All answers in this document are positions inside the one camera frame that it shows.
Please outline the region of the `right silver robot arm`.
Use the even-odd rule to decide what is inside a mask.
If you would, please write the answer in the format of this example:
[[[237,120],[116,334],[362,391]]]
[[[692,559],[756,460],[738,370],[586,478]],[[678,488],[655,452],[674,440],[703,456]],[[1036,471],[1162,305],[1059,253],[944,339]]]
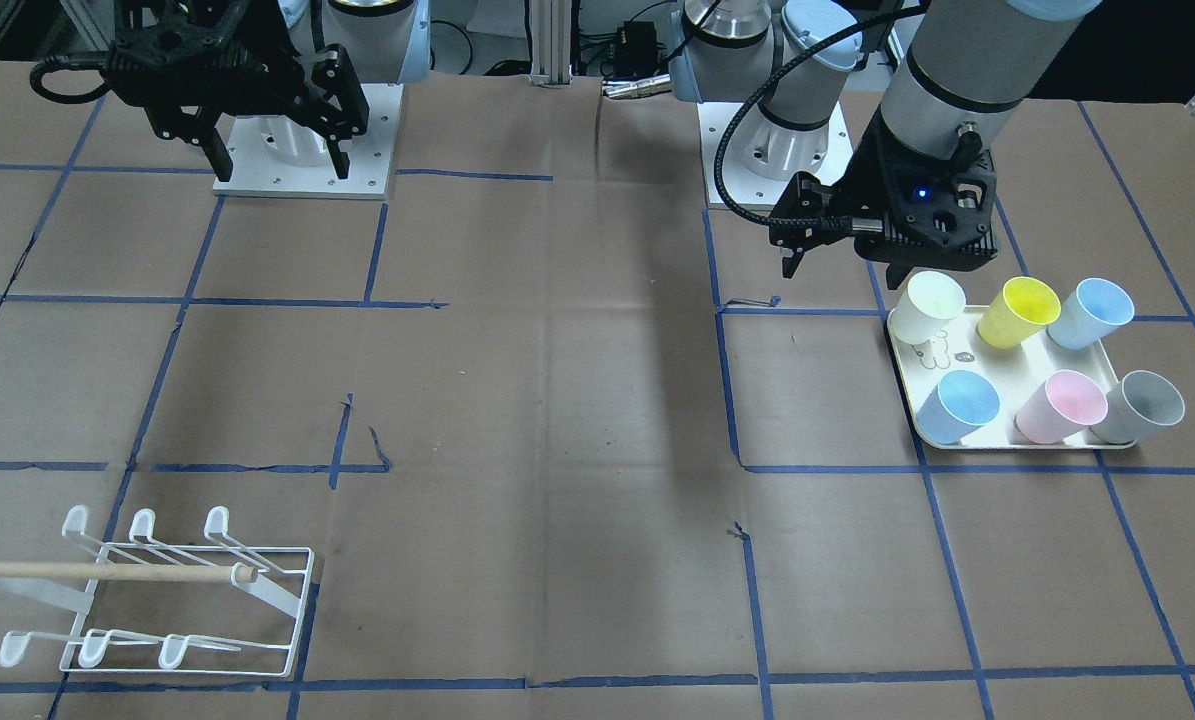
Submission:
[[[429,69],[424,1],[118,1],[100,64],[108,90],[145,110],[158,137],[200,149],[217,187],[237,181],[217,124],[235,121],[286,167],[329,187],[358,178],[379,122],[368,92]]]

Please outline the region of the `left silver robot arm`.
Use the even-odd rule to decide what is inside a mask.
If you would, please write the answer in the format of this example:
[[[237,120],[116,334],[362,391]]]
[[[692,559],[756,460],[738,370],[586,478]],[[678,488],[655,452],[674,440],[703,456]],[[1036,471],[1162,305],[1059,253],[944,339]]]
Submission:
[[[734,101],[705,164],[721,204],[762,224],[793,277],[850,240],[895,290],[917,269],[973,272],[998,256],[991,143],[1092,1],[927,1],[853,13],[835,1],[684,1],[667,76],[681,101]],[[831,118],[868,32],[918,17],[835,179]]]

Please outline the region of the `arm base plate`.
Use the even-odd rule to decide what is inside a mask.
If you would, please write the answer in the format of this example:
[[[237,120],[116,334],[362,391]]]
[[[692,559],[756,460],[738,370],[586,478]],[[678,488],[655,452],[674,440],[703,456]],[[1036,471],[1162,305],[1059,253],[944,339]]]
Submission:
[[[402,85],[364,85],[368,131],[341,144],[350,160],[345,179],[337,177],[326,140],[286,117],[249,117],[233,122],[228,154],[229,181],[214,181],[223,196],[287,199],[386,201],[396,170],[396,141],[402,122]]]
[[[707,208],[724,209],[713,178],[713,161],[722,133],[740,109],[739,101],[701,101],[695,106],[701,140],[703,181]],[[822,184],[835,184],[848,167],[853,147],[847,123],[836,104],[825,127],[808,133],[776,127],[753,110],[744,115],[734,133],[722,164],[728,192],[752,211],[767,211],[779,201],[786,183],[798,170],[811,173]]]

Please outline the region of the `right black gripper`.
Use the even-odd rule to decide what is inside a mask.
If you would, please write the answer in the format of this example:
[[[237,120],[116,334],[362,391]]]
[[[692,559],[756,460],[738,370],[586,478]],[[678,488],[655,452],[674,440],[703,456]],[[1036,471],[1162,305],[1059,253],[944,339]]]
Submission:
[[[300,94],[298,50],[277,1],[116,1],[102,76],[122,101],[145,107],[158,137],[203,150],[217,181],[233,173],[217,131],[223,113],[287,111],[326,141],[341,181],[351,167],[341,143],[369,128],[369,101],[347,47],[317,54]]]

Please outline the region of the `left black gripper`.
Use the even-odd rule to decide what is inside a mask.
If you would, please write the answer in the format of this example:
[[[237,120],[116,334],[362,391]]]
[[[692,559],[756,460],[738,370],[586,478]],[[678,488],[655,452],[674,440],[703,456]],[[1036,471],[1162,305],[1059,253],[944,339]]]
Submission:
[[[976,124],[955,129],[952,150],[930,158],[908,149],[882,121],[871,121],[841,178],[841,190],[809,172],[793,173],[770,213],[770,244],[790,279],[808,251],[848,236],[858,256],[885,264],[899,291],[923,267],[973,272],[999,254],[993,236],[995,168]]]

